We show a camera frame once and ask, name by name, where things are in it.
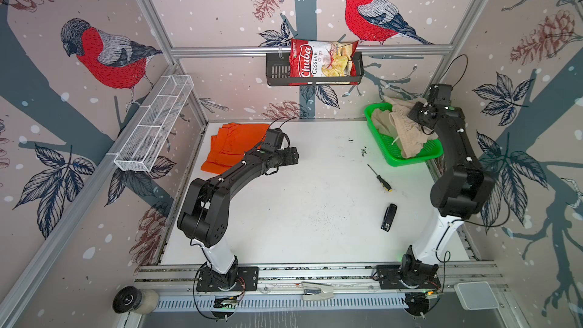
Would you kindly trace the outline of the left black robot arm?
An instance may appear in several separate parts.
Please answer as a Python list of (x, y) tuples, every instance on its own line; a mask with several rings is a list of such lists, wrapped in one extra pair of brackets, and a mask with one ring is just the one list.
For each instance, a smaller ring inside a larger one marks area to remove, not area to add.
[(253, 180), (298, 163), (296, 147), (277, 149), (262, 144), (247, 152), (241, 162), (226, 172), (208, 180), (191, 182), (177, 218), (177, 227), (187, 239), (202, 246), (214, 273), (228, 276), (237, 270), (238, 260), (223, 241), (229, 225), (232, 198)]

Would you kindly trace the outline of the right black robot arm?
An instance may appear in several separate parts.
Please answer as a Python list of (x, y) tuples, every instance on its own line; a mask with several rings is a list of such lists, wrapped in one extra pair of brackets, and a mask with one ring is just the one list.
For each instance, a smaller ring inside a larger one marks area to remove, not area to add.
[(445, 172), (430, 192), (431, 204), (439, 215), (430, 221), (421, 239), (411, 246), (420, 262), (438, 265), (443, 263), (445, 247), (458, 227), (481, 212), (495, 180), (475, 155), (461, 109), (418, 102), (408, 117), (434, 131), (443, 146)]

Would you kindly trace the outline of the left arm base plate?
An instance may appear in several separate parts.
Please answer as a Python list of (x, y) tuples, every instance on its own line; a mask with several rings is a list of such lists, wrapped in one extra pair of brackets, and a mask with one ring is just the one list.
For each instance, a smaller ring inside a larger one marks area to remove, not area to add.
[(219, 274), (203, 266), (195, 277), (196, 292), (255, 292), (258, 283), (257, 267), (238, 267), (227, 274)]

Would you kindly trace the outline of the beige shorts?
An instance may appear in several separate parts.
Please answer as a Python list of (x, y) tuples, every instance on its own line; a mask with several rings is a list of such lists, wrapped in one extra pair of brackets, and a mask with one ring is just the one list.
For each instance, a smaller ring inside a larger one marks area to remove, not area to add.
[(386, 104), (391, 104), (391, 110), (375, 109), (370, 119), (373, 126), (381, 135), (393, 138), (405, 159), (413, 158), (421, 152), (428, 141), (438, 137), (430, 131), (423, 131), (422, 127), (408, 118), (408, 113), (415, 104), (412, 100), (400, 100), (384, 97)]

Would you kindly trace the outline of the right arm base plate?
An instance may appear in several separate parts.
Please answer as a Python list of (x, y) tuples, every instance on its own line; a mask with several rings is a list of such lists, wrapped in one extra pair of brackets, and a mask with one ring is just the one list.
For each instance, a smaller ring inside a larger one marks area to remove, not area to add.
[(373, 277), (379, 282), (382, 290), (397, 289), (441, 289), (442, 284), (436, 273), (401, 273), (401, 267), (396, 264), (378, 265)]

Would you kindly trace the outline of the orange shorts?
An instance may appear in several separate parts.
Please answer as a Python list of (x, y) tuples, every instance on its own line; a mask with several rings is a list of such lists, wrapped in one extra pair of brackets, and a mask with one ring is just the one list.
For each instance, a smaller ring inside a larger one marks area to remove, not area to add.
[(211, 137), (210, 152), (201, 170), (222, 174), (237, 165), (244, 154), (262, 141), (270, 126), (268, 124), (229, 123), (222, 126)]

